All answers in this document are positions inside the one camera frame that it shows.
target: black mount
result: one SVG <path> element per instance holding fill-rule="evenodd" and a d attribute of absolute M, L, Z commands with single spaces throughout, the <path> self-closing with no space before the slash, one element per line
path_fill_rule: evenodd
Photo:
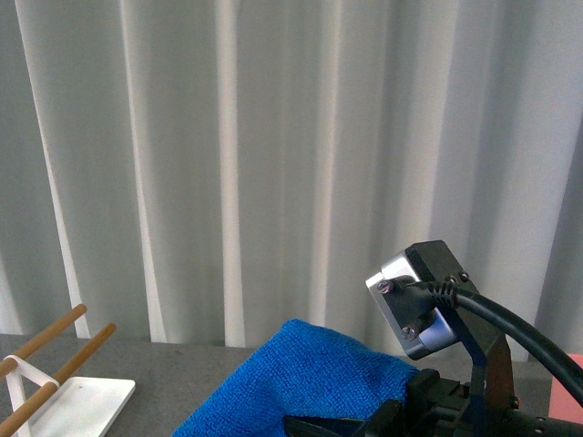
<path fill-rule="evenodd" d="M 414 244 L 405 255 L 422 282 L 451 280 L 479 294 L 443 241 Z M 399 296 L 403 293 L 390 293 L 386 299 Z M 407 384 L 405 408 L 399 401 L 386 401 L 367 421 L 286 416 L 286 435 L 583 437 L 583 425 L 531 417 L 517 410 L 510 349 L 501 330 L 464 309 L 440 307 L 440 311 L 472 358 L 469 384 L 442 379 L 437 371 L 425 369 Z"/>

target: white tray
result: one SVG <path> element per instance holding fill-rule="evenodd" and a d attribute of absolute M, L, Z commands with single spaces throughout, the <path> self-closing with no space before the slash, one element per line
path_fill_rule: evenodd
<path fill-rule="evenodd" d="M 69 378 L 29 419 L 33 437 L 103 437 L 136 389 L 131 380 Z"/>

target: white rack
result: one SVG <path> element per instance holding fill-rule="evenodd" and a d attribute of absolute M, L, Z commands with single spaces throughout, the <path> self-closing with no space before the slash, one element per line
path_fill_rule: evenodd
<path fill-rule="evenodd" d="M 71 375 L 116 330 L 109 323 L 53 377 L 25 359 L 54 339 L 87 311 L 78 305 L 12 355 L 0 361 L 6 376 L 13 414 L 0 423 L 0 437 L 102 437 L 136 389 L 131 380 L 83 378 Z M 23 378 L 40 386 L 28 400 Z"/>

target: black cable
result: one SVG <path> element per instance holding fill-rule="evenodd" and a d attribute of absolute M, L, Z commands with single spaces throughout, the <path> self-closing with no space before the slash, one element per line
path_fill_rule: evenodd
<path fill-rule="evenodd" d="M 425 283 L 436 306 L 461 307 L 516 340 L 565 386 L 583 407 L 583 369 L 555 343 L 502 305 L 455 284 Z"/>

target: screw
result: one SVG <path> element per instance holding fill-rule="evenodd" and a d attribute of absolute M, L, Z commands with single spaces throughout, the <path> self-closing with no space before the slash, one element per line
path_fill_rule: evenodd
<path fill-rule="evenodd" d="M 390 293 L 393 291 L 394 284 L 391 280 L 381 280 L 376 284 L 376 289 L 381 292 L 381 294 Z"/>
<path fill-rule="evenodd" d="M 403 338 L 407 341 L 413 341 L 417 338 L 418 334 L 417 334 L 417 330 L 414 327 L 411 326 L 405 326 L 402 330 L 401 330 L 402 334 L 403 334 Z"/>

